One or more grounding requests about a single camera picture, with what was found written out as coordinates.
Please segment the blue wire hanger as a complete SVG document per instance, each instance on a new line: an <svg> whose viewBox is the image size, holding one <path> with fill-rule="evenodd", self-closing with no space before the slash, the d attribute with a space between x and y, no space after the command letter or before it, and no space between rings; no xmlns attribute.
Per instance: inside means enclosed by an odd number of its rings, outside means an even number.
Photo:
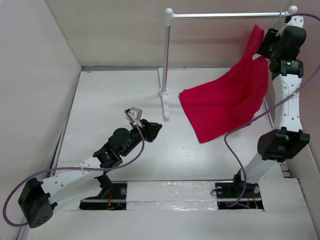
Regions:
<svg viewBox="0 0 320 240"><path fill-rule="evenodd" d="M282 20L282 18L285 18L285 17L286 17L286 11L280 11L279 12L279 16L277 18L277 21L272 26L272 28L275 29L277 27L277 25L280 23L280 21Z"/></svg>

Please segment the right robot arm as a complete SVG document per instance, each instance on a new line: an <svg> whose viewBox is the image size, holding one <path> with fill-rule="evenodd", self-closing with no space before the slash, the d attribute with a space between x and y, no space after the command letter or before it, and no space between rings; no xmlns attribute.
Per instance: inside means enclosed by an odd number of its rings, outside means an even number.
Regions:
<svg viewBox="0 0 320 240"><path fill-rule="evenodd" d="M270 132L257 143L257 154L244 168L241 179L232 182L231 191L242 197L249 185L256 185L276 163L294 158L309 142L300 121L299 88L304 64L297 59L307 37L301 26L287 25L281 30L270 28L257 53L270 60L275 93L274 123Z"/></svg>

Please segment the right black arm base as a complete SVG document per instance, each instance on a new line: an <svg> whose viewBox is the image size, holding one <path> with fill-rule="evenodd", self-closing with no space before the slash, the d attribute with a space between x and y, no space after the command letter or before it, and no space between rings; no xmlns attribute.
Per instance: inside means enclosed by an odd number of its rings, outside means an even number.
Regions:
<svg viewBox="0 0 320 240"><path fill-rule="evenodd" d="M244 181L241 173L239 170L232 180L214 183L210 194L216 197L219 210L264 209L259 185L246 183L243 192Z"/></svg>

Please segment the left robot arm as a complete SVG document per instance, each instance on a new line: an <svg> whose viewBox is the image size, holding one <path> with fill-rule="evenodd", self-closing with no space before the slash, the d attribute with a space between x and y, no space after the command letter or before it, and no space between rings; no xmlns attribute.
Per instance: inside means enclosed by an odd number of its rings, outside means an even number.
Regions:
<svg viewBox="0 0 320 240"><path fill-rule="evenodd" d="M28 226L38 228L68 204L88 198L86 187L94 186L98 197L107 198L113 187L107 172L125 167L122 158L139 144L153 142L162 127L142 119L131 130L118 128L107 143L74 169L43 180L28 179L18 199Z"/></svg>

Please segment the red t shirt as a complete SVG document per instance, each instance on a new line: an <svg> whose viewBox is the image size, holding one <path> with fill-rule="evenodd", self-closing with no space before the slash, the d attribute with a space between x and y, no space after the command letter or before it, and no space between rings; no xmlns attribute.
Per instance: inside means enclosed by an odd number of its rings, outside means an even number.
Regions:
<svg viewBox="0 0 320 240"><path fill-rule="evenodd" d="M256 56L265 36L255 25L244 54L223 76L183 90L181 107L197 140L203 144L253 119L268 92L268 62Z"/></svg>

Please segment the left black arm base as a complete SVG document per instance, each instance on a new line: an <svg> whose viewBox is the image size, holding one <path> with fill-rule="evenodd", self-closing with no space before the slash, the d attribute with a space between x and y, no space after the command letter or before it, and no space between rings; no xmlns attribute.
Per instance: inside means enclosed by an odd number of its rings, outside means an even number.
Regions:
<svg viewBox="0 0 320 240"><path fill-rule="evenodd" d="M79 208L86 211L122 211L127 209L128 182L112 182L109 178L103 180L103 188L96 196L80 201Z"/></svg>

